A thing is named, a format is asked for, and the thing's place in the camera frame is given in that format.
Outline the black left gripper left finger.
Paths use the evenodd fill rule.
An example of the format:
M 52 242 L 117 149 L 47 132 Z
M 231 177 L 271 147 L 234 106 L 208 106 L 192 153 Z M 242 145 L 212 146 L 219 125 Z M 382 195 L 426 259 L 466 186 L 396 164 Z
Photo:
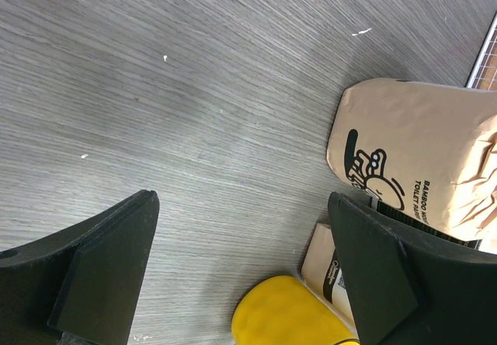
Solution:
M 3 344 L 125 344 L 160 203 L 140 190 L 91 218 L 1 252 Z

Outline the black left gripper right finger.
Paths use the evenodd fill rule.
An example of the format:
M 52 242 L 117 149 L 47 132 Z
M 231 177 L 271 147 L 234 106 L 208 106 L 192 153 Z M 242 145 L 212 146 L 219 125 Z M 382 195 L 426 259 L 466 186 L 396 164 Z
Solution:
M 494 344 L 496 256 L 341 193 L 328 214 L 362 344 Z

